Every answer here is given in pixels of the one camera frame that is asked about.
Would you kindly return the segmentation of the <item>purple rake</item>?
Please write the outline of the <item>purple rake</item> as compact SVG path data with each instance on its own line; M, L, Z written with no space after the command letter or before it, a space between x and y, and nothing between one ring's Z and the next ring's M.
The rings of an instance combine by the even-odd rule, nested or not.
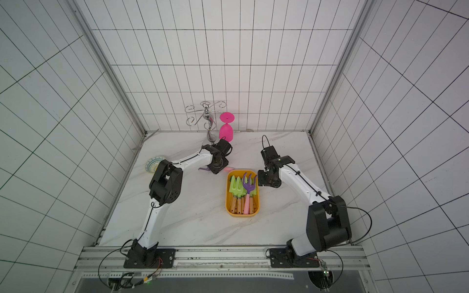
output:
M200 167L199 170L207 171L207 172L212 172L212 170L211 170L208 166ZM225 167L225 168L223 168L223 169L218 170L218 172L221 172L221 171L224 171L224 172L232 172L233 170L234 170L233 167Z
M254 213L254 199L252 192L256 190L256 176L252 177L252 174L247 173L243 176L243 188L246 190L244 211L243 214Z

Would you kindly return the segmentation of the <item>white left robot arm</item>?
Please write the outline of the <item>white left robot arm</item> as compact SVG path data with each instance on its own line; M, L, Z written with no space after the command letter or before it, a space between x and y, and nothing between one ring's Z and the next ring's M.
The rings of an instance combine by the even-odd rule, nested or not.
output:
M181 160L161 161L149 184L150 206L136 244L146 250L158 245L160 228L167 210L181 194L185 171L197 171L206 166L211 173L217 175L228 166L227 156L231 152L231 144L225 139L220 139L218 143L204 145L193 155Z

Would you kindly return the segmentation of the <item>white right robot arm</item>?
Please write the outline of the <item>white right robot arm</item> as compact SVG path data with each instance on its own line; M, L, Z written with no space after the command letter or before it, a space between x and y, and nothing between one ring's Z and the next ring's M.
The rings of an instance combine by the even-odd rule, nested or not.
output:
M278 155L273 146L265 147L261 155L265 168L258 171L258 185L286 185L309 205L305 232L287 242L292 257L325 251L352 238L347 207L340 196L323 192L290 156Z

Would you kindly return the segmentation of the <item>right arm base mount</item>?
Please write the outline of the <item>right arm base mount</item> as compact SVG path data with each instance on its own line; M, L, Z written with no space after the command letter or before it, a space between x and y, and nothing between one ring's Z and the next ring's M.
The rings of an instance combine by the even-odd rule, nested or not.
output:
M295 253L291 240L284 248L270 248L267 250L267 257L273 268L319 268L321 261L316 252L299 256Z

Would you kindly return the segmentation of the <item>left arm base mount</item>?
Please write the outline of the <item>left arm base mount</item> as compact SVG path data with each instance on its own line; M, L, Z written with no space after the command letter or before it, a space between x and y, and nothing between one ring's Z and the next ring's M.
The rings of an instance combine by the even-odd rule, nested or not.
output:
M170 269L175 261L175 249L159 249L158 245L150 249L133 240L123 267L126 269Z

